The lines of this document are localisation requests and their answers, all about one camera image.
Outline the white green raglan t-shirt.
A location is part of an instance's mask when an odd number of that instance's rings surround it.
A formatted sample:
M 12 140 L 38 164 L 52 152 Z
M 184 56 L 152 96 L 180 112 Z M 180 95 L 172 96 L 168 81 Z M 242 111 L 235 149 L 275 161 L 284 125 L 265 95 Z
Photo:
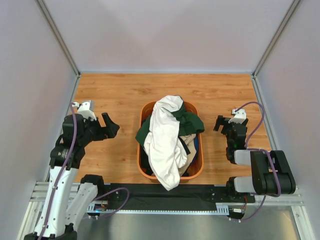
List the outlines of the white green raglan t-shirt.
M 151 115 L 139 128 L 135 139 L 146 153 L 149 167 L 159 183 L 170 191 L 176 188 L 189 166 L 179 137 L 205 130 L 197 114 L 186 109 L 179 95 L 167 95 L 155 102 Z

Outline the orange plastic laundry basket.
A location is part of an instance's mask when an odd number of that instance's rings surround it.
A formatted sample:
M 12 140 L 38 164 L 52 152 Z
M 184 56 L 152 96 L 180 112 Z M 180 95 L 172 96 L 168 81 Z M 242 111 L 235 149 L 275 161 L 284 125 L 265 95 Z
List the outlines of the orange plastic laundry basket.
M 139 127 L 141 127 L 142 124 L 145 122 L 145 119 L 147 119 L 152 114 L 155 103 L 156 103 L 155 101 L 149 102 L 142 108 L 142 110 L 140 112 Z M 185 184 L 185 183 L 189 182 L 190 180 L 195 179 L 196 177 L 198 177 L 202 173 L 202 171 L 204 169 L 205 161 L 204 161 L 204 154 L 203 154 L 202 135 L 201 134 L 197 134 L 197 135 L 198 135 L 198 140 L 199 140 L 198 157 L 197 157 L 197 160 L 195 163 L 192 163 L 189 165 L 189 168 L 186 171 L 188 173 L 188 176 L 182 176 L 180 178 L 181 184 Z M 145 154 L 143 153 L 143 148 L 138 143 L 137 144 L 137 167 L 138 167 L 138 170 L 140 171 L 140 173 L 144 177 L 149 179 L 149 181 L 151 181 L 152 183 L 159 184 L 158 179 L 154 175 L 147 174 L 146 163 L 145 164 L 141 163 L 142 156 L 144 156 L 144 155 Z

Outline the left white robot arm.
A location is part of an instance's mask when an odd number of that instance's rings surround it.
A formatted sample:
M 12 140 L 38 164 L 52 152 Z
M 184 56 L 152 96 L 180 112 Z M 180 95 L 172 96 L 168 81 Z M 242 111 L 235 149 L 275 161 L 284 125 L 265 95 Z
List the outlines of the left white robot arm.
M 69 201 L 75 177 L 91 142 L 114 138 L 119 125 L 104 112 L 105 126 L 98 119 L 72 113 L 64 118 L 62 134 L 50 152 L 49 186 L 41 216 L 26 240 L 75 240 L 78 227 L 89 204 L 105 196 L 103 177 L 85 175 L 73 201 Z

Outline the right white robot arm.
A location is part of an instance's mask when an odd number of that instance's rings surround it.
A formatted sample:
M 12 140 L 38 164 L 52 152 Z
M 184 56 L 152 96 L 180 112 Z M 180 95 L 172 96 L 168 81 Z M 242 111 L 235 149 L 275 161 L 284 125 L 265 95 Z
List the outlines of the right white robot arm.
M 277 196 L 291 195 L 296 191 L 296 181 L 288 160 L 282 150 L 266 151 L 245 148 L 248 119 L 241 123 L 232 118 L 218 115 L 214 131 L 222 127 L 221 134 L 226 137 L 226 158 L 234 165 L 249 166 L 251 175 L 230 177 L 225 196 L 231 202 L 242 198 L 244 193 Z

